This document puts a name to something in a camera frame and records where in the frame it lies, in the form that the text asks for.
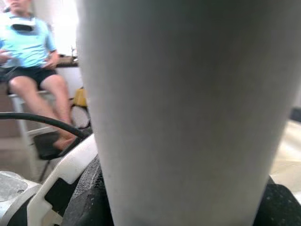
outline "hand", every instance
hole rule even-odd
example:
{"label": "hand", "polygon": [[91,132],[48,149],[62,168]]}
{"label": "hand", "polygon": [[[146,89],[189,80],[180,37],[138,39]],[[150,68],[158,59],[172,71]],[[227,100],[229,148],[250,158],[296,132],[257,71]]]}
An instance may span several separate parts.
{"label": "hand", "polygon": [[53,70],[56,68],[57,61],[55,61],[54,59],[45,59],[45,62],[46,64],[42,66],[42,68],[49,70]]}
{"label": "hand", "polygon": [[7,51],[5,49],[0,49],[0,65],[5,64],[12,57],[6,54]]}

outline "man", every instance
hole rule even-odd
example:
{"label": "man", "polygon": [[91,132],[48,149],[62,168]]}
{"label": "man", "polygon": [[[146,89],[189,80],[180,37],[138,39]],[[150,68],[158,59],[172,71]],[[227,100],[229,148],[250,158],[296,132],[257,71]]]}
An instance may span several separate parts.
{"label": "man", "polygon": [[[4,15],[8,22],[0,29],[0,65],[6,73],[10,91],[22,97],[35,114],[71,124],[68,89],[64,79],[55,71],[59,55],[47,24],[29,13],[31,0],[7,2],[10,12]],[[34,21],[33,31],[15,30],[9,22],[16,18]],[[55,112],[38,95],[38,89],[55,96]],[[74,136],[64,130],[58,131],[60,138],[54,145],[64,149]]]}

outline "black shorts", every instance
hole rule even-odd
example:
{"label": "black shorts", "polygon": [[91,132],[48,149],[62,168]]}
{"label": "black shorts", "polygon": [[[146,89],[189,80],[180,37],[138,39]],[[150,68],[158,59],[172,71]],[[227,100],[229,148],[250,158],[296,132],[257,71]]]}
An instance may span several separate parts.
{"label": "black shorts", "polygon": [[3,80],[9,85],[15,77],[26,76],[32,78],[37,83],[37,89],[41,90],[41,83],[49,76],[57,74],[56,70],[49,70],[40,67],[17,67],[6,68],[2,71]]}

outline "light blue polo shirt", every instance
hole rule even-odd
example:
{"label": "light blue polo shirt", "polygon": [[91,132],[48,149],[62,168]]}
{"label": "light blue polo shirt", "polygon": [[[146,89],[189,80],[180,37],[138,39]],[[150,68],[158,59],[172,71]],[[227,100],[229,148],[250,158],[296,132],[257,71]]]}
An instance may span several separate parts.
{"label": "light blue polo shirt", "polygon": [[[8,19],[14,16],[6,13]],[[9,23],[0,28],[0,49],[7,50],[14,58],[2,67],[41,67],[50,51],[56,50],[54,40],[45,22],[35,19],[35,29],[32,32],[18,32]]]}

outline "gray cylinder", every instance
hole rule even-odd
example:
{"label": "gray cylinder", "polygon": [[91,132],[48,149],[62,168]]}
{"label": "gray cylinder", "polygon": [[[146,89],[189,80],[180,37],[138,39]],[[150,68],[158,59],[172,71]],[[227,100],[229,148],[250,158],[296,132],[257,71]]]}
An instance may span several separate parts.
{"label": "gray cylinder", "polygon": [[78,0],[115,226],[251,226],[300,77],[299,0]]}

